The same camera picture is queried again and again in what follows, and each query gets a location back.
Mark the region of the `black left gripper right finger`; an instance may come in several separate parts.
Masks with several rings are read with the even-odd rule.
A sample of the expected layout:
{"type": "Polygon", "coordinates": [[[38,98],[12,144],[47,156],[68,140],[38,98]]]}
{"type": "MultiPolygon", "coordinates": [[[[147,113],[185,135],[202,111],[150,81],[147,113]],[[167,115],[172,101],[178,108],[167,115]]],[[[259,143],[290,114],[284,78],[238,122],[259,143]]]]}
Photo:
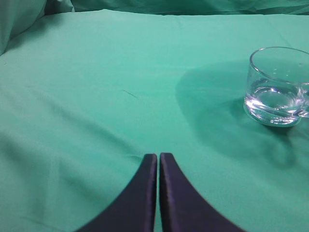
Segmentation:
{"type": "Polygon", "coordinates": [[[242,232],[192,186],[173,154],[161,153],[159,203],[164,232],[242,232]]]}

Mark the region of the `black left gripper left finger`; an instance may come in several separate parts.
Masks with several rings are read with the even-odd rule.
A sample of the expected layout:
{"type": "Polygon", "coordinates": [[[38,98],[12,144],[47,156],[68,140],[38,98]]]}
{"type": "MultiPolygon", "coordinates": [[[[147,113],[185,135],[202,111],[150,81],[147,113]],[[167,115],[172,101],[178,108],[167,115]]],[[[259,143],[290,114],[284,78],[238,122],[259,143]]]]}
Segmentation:
{"type": "Polygon", "coordinates": [[[155,223],[157,156],[142,162],[119,196],[79,232],[152,232],[155,223]]]}

